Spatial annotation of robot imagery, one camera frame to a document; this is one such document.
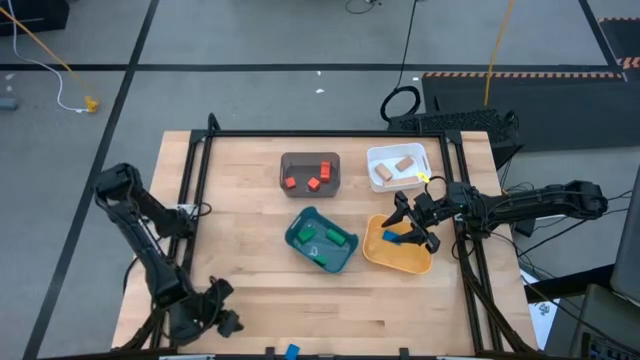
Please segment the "black hazard-striped floor mat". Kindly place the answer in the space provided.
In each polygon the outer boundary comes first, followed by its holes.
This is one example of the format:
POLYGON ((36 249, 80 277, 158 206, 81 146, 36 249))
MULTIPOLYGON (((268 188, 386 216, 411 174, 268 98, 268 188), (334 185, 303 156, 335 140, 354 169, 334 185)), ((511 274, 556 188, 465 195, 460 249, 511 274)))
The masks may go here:
POLYGON ((513 111, 529 152, 640 146, 640 80, 621 73, 426 72, 422 84, 443 112, 513 111))
POLYGON ((603 17, 599 25, 622 68, 640 69, 640 17, 603 17))

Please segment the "black base bar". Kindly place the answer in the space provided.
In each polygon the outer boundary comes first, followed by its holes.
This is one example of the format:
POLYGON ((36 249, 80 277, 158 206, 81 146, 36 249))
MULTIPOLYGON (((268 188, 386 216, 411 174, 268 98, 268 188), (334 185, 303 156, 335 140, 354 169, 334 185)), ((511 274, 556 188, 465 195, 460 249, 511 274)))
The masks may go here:
POLYGON ((559 278, 543 279, 530 285, 525 285, 524 290, 527 302, 532 304, 548 301, 549 299, 583 295, 592 284, 610 290, 610 280, 614 268, 615 266, 610 264, 559 278))

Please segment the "black metal frame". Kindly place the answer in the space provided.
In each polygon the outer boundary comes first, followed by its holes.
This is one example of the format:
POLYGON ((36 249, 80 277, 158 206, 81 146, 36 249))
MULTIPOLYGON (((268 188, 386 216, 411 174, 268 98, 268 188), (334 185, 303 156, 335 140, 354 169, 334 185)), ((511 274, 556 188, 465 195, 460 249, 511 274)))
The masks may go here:
POLYGON ((201 288, 211 277, 227 279, 233 294, 227 307, 244 330, 228 338, 209 330, 184 347, 187 354, 281 354, 297 345, 313 355, 470 355, 473 324, 459 263, 452 257, 452 222, 436 228, 441 248, 431 270, 411 275, 369 262, 356 252, 344 272, 322 271, 284 240, 287 227, 308 206, 279 186, 286 152, 335 152, 341 185, 332 198, 317 199, 319 212, 363 235, 375 214, 393 211, 391 194, 369 185, 368 149, 403 143, 424 146, 438 177, 467 176, 480 191, 500 191, 492 149, 482 132, 461 136, 442 148, 436 138, 383 131, 230 131, 216 134, 210 157, 188 131, 168 131, 153 171, 150 192, 162 203, 192 200, 201 193, 212 210, 202 218, 194 244, 192 280, 201 288))

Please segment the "teal plastic bin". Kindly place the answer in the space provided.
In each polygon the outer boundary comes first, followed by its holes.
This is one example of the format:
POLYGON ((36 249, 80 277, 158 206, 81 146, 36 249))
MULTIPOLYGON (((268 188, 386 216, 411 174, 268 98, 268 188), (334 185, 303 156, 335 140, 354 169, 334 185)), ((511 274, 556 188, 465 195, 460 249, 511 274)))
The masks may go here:
POLYGON ((285 242, 317 266, 319 265, 314 262, 314 258, 318 255, 324 256, 327 259, 327 263, 324 267, 319 267, 328 273, 337 274, 350 261, 358 247, 359 239, 357 235, 347 232, 330 219, 321 215, 315 207, 310 206, 304 208, 286 230, 285 242), (297 239, 297 233, 308 226, 314 227, 316 234, 312 240, 301 244, 297 239), (334 229, 346 238, 343 246, 337 246, 326 237, 328 229, 334 229))

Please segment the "black box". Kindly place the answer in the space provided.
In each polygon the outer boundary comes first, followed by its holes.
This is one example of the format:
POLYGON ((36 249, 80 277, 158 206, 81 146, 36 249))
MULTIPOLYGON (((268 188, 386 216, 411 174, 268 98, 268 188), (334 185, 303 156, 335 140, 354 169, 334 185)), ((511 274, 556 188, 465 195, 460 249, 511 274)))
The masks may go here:
POLYGON ((0 0, 0 9, 31 32, 64 29, 70 12, 67 0, 0 0))

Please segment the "computer monitor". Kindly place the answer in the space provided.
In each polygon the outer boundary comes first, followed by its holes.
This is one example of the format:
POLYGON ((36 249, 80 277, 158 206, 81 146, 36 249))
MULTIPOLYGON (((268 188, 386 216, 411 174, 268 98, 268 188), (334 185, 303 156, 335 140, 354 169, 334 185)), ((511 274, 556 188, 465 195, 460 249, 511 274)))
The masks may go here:
POLYGON ((640 166, 634 181, 610 284, 617 293, 640 304, 640 166))

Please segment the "white printed sheet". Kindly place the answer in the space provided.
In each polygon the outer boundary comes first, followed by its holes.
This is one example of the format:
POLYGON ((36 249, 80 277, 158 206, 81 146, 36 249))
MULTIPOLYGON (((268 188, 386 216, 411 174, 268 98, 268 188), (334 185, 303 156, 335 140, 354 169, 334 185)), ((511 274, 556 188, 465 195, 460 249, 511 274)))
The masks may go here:
POLYGON ((529 304, 536 342, 540 350, 544 350, 548 344, 552 325, 558 311, 558 303, 559 299, 553 299, 529 304))

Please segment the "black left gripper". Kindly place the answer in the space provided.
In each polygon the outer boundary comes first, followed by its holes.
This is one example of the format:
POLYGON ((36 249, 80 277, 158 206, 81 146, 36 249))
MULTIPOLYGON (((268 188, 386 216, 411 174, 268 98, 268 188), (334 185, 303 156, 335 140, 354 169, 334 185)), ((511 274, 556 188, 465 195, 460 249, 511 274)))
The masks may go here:
POLYGON ((224 309, 224 300, 234 288, 225 279, 210 277, 209 281, 205 292, 197 292, 189 285, 186 298, 172 306, 172 341, 175 344, 194 342, 213 326, 224 338, 244 329, 240 316, 233 310, 224 309))

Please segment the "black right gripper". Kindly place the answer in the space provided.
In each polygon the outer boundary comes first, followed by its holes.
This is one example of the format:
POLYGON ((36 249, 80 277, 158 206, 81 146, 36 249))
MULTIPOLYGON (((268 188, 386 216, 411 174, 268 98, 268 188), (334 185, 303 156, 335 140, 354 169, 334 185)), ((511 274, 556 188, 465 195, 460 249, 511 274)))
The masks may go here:
POLYGON ((398 224, 407 218, 411 229, 395 238, 396 243, 410 243, 424 246, 430 254, 435 254, 441 241, 438 236, 429 231, 430 227, 454 217, 458 211, 445 198, 434 200, 428 193, 422 193, 414 198, 414 205, 410 206, 408 198, 402 191, 394 195, 396 211, 382 223, 383 228, 398 224))

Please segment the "white plastic bin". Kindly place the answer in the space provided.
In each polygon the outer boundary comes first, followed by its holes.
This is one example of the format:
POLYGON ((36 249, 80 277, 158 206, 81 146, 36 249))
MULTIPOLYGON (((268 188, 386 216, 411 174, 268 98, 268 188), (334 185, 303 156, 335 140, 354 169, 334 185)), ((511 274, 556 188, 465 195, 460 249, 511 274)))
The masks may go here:
POLYGON ((374 170, 379 163, 383 163, 393 173, 392 179, 416 176, 418 172, 425 173, 429 178, 432 176, 432 169, 425 148, 419 143, 372 147, 367 150, 367 170, 370 187, 375 193, 410 190, 425 185, 422 181, 420 184, 387 187, 374 170), (395 168, 395 164, 406 156, 411 156, 414 159, 414 164, 407 170, 399 172, 395 168))

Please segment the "grey plastic bin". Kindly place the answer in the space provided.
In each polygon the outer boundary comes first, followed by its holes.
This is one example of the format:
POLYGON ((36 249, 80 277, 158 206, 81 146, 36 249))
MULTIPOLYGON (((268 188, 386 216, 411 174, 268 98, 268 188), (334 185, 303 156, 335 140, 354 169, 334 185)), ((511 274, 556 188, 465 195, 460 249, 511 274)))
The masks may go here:
POLYGON ((334 197, 341 184, 340 157, 334 152, 288 152, 281 156, 280 186, 290 198, 331 198, 334 197), (331 162, 331 177, 328 183, 320 180, 320 169, 323 161, 331 162), (285 179, 294 177, 296 187, 287 189, 285 179), (320 182, 318 191, 308 189, 308 181, 315 177, 320 182))

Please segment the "yellow plastic bin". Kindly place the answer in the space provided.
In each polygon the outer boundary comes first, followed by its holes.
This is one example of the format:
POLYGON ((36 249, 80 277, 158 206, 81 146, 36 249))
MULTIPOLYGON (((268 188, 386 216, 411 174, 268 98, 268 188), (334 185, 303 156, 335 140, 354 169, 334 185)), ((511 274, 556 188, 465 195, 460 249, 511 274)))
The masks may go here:
POLYGON ((370 262, 415 275, 426 274, 432 265, 432 255, 424 246, 415 244, 394 244, 382 239, 383 232, 389 230, 403 234, 411 229, 407 222, 400 222, 387 228, 382 227, 386 216, 377 214, 369 219, 365 232, 362 252, 370 262))

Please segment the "black perforated crate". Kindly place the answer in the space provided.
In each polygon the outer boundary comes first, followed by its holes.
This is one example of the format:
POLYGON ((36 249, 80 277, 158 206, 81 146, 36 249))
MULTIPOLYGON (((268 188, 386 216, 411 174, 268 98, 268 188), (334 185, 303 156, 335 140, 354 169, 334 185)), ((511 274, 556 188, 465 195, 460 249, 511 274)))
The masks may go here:
POLYGON ((414 133, 485 132, 488 135, 497 169, 505 165, 524 144, 519 138, 519 118, 513 111, 501 115, 496 109, 469 112, 413 114, 393 117, 388 121, 389 131, 414 133))

